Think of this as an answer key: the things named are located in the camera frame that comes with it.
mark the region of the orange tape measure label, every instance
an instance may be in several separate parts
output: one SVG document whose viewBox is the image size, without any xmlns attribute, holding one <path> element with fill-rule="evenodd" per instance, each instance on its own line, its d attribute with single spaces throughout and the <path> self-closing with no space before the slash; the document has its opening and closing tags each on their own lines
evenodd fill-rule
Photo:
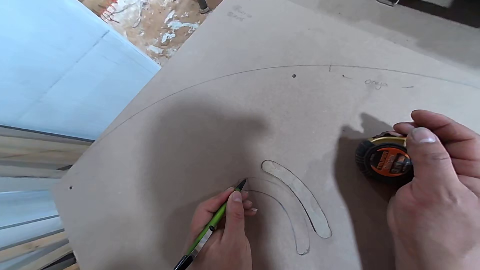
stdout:
<svg viewBox="0 0 480 270">
<path fill-rule="evenodd" d="M 381 155 L 377 164 L 370 164 L 372 169 L 383 176 L 400 176 L 404 167 L 410 161 L 408 154 L 398 148 L 384 147 L 378 149 L 374 155 Z"/>
</svg>

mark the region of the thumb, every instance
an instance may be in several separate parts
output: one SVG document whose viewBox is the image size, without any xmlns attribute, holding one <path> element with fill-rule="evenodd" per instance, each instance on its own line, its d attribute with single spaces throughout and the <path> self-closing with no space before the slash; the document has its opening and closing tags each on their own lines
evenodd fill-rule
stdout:
<svg viewBox="0 0 480 270">
<path fill-rule="evenodd" d="M 226 241 L 245 235 L 245 215 L 240 191 L 230 194 L 227 201 L 227 215 L 225 217 L 225 230 L 222 239 Z"/>
<path fill-rule="evenodd" d="M 450 155 L 429 129 L 412 129 L 407 136 L 407 153 L 412 160 L 416 183 L 424 186 L 424 190 L 451 192 L 460 184 Z"/>
</svg>

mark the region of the green pencil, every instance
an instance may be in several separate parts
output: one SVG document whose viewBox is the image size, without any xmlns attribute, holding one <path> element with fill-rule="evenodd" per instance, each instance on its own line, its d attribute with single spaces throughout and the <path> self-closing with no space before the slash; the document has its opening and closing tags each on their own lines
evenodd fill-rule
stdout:
<svg viewBox="0 0 480 270">
<path fill-rule="evenodd" d="M 241 191 L 246 182 L 247 182 L 247 178 L 243 179 L 240 182 L 240 184 L 235 188 L 235 190 Z M 213 215 L 212 219 L 207 223 L 203 231 L 198 235 L 198 237 L 195 239 L 193 244 L 187 250 L 187 254 L 184 255 L 181 258 L 181 260 L 177 263 L 174 270 L 185 270 L 193 262 L 193 259 L 197 257 L 198 253 L 200 252 L 202 247 L 205 245 L 208 238 L 212 235 L 217 224 L 222 219 L 226 209 L 227 209 L 227 202 L 225 202 L 222 206 L 220 206 L 220 208 L 217 210 L 215 215 Z"/>
</svg>

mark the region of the curved pencil line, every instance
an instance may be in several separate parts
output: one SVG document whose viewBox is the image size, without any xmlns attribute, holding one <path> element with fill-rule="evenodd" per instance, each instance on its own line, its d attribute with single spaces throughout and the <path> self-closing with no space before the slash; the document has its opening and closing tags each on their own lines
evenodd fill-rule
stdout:
<svg viewBox="0 0 480 270">
<path fill-rule="evenodd" d="M 155 101 L 154 103 L 146 106 L 145 108 L 141 109 L 140 111 L 136 112 L 135 114 L 133 114 L 132 116 L 130 116 L 129 118 L 125 119 L 123 122 L 121 122 L 120 124 L 118 124 L 116 127 L 114 127 L 112 130 L 110 130 L 107 134 L 105 134 L 103 137 L 99 138 L 96 142 L 98 143 L 99 141 L 103 140 L 105 137 L 107 137 L 110 133 L 112 133 L 113 131 L 115 131 L 118 127 L 120 127 L 121 125 L 123 125 L 125 122 L 127 122 L 128 120 L 130 120 L 132 117 L 134 117 L 135 115 L 139 114 L 140 112 L 146 110 L 147 108 L 150 108 L 151 106 L 161 102 L 162 100 L 166 99 L 166 98 L 169 98 L 175 94 L 178 94 L 184 90 L 187 90 L 187 89 L 190 89 L 192 87 L 195 87 L 195 86 L 199 86 L 201 84 L 204 84 L 204 83 L 208 83 L 208 82 L 211 82 L 211 81 L 215 81 L 215 80 L 218 80 L 218 79 L 221 79 L 221 78 L 225 78 L 225 77 L 228 77 L 228 76 L 233 76 L 233 75 L 238 75 L 238 74 L 242 74 L 242 73 L 247 73 L 247 72 L 252 72 L 252 71 L 259 71 L 259 70 L 267 70 L 267 69 L 273 69 L 273 68 L 284 68 L 284 67 L 310 67 L 310 66 L 328 66 L 328 67 L 349 67 L 349 68 L 364 68 L 364 69 L 372 69 L 372 70 L 383 70 L 383 71 L 390 71 L 390 72 L 397 72 L 397 73 L 403 73 L 403 74 L 409 74 L 409 75 L 415 75 L 415 76 L 420 76 L 420 77 L 425 77 L 425 78 L 431 78 L 431 79 L 436 79 L 436 80 L 441 80 L 441 81 L 445 81 L 445 82 L 449 82 L 449 83 L 453 83 L 453 84 L 459 84 L 459 85 L 463 85 L 463 86 L 469 86 L 469 87 L 472 87 L 472 88 L 475 88 L 475 89 L 479 89 L 480 90 L 480 87 L 477 87 L 477 86 L 473 86 L 473 85 L 469 85 L 469 84 L 465 84 L 465 83 L 462 83 L 462 82 L 458 82 L 458 81 L 453 81 L 453 80 L 448 80 L 448 79 L 444 79 L 444 78 L 439 78 L 439 77 L 434 77 L 434 76 L 429 76 L 429 75 L 424 75 L 424 74 L 419 74 L 419 73 L 413 73 L 413 72 L 406 72 L 406 71 L 400 71 L 400 70 L 393 70 L 393 69 L 385 69 L 385 68 L 374 68 L 374 67 L 367 67 L 367 66 L 352 66 L 352 65 L 331 65 L 331 64 L 308 64 L 308 65 L 286 65 L 286 66 L 275 66 L 275 67 L 266 67 L 266 68 L 257 68 L 257 69 L 251 69 L 251 70 L 246 70 L 246 71 L 240 71 L 240 72 L 235 72 L 235 73 L 231 73 L 231 74 L 227 74 L 227 75 L 223 75 L 223 76 L 220 76 L 220 77 L 216 77 L 216 78 L 213 78 L 213 79 L 209 79 L 209 80 L 206 80 L 206 81 L 203 81 L 203 82 L 200 82 L 200 83 L 197 83 L 197 84 L 194 84 L 192 86 L 189 86 L 187 88 L 184 88 L 182 90 L 179 90 L 173 94 L 170 94 L 164 98 L 161 98 L 157 101 Z"/>
<path fill-rule="evenodd" d="M 310 224 L 312 225 L 313 231 L 316 232 L 317 235 L 318 235 L 318 232 L 317 232 L 317 230 L 315 229 L 315 226 L 313 225 L 313 221 L 312 221 L 312 219 L 310 218 L 310 215 L 308 214 L 307 209 L 305 208 L 305 206 L 303 205 L 302 201 L 301 201 L 300 198 L 297 196 L 297 194 L 295 193 L 295 191 L 293 191 L 293 190 L 291 189 L 291 187 L 290 187 L 289 185 L 287 185 L 287 183 L 283 182 L 282 179 L 278 178 L 278 177 L 277 177 L 276 175 L 274 175 L 274 174 L 271 174 L 271 173 L 265 171 L 265 170 L 263 169 L 263 164 L 264 164 L 265 161 L 270 161 L 270 162 L 276 163 L 276 164 L 282 166 L 285 170 L 287 170 L 287 171 L 288 171 L 289 173 L 291 173 L 293 176 L 295 176 L 295 178 L 297 178 L 297 179 L 303 184 L 303 186 L 310 192 L 310 194 L 312 195 L 312 197 L 315 199 L 315 202 L 317 203 L 317 205 L 320 206 L 320 203 L 318 203 L 318 200 L 317 200 L 317 198 L 313 195 L 312 191 L 307 187 L 307 185 L 305 185 L 304 182 L 302 182 L 302 180 L 301 180 L 300 178 L 298 178 L 292 171 L 290 171 L 287 167 L 283 166 L 282 164 L 280 164 L 280 163 L 278 163 L 278 162 L 275 162 L 275 161 L 273 161 L 273 160 L 264 160 L 264 161 L 262 161 L 262 163 L 260 164 L 260 168 L 262 169 L 262 171 L 264 171 L 264 172 L 268 173 L 269 175 L 271 175 L 271 176 L 277 178 L 278 180 L 280 180 L 282 183 L 284 183 L 284 184 L 290 189 L 290 191 L 292 191 L 293 195 L 295 195 L 295 197 L 297 197 L 297 200 L 300 202 L 301 206 L 303 207 L 303 210 L 305 211 L 305 213 L 307 214 L 308 219 L 310 220 Z M 330 236 L 332 236 L 333 232 L 332 232 L 332 229 L 330 228 L 330 224 L 328 224 L 328 219 L 326 218 L 325 213 L 323 213 L 323 215 L 324 215 L 324 218 L 325 218 L 325 222 L 327 223 L 327 227 L 328 227 L 328 229 L 330 230 Z"/>
<path fill-rule="evenodd" d="M 297 250 L 297 254 L 300 255 L 300 256 L 303 256 L 303 255 L 306 255 L 310 252 L 310 239 L 308 241 L 308 249 L 307 251 L 305 251 L 304 253 L 299 253 L 298 251 L 298 246 L 297 246 L 297 236 L 295 235 L 295 230 L 293 229 L 293 223 L 292 223 L 292 219 L 290 219 L 290 216 L 288 215 L 288 212 L 287 210 L 285 209 L 285 207 L 283 206 L 283 204 L 277 200 L 275 197 L 273 197 L 272 195 L 270 194 L 267 194 L 265 192 L 262 192 L 262 191 L 258 191 L 258 190 L 253 190 L 253 189 L 247 189 L 246 191 L 253 191 L 253 192 L 258 192 L 258 193 L 261 193 L 263 195 L 267 195 L 269 196 L 270 198 L 274 199 L 283 209 L 283 211 L 287 214 L 287 217 L 288 217 L 288 221 L 290 222 L 290 228 L 292 228 L 292 232 L 293 232 L 293 239 L 295 240 L 295 249 Z"/>
</svg>

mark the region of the tape measure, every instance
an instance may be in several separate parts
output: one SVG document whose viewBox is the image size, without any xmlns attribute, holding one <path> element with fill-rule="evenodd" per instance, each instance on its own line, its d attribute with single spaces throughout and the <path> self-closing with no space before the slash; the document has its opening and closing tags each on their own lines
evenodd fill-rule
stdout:
<svg viewBox="0 0 480 270">
<path fill-rule="evenodd" d="M 361 142 L 355 161 L 369 178 L 388 184 L 404 185 L 413 179 L 413 166 L 407 154 L 407 138 L 388 132 Z"/>
</svg>

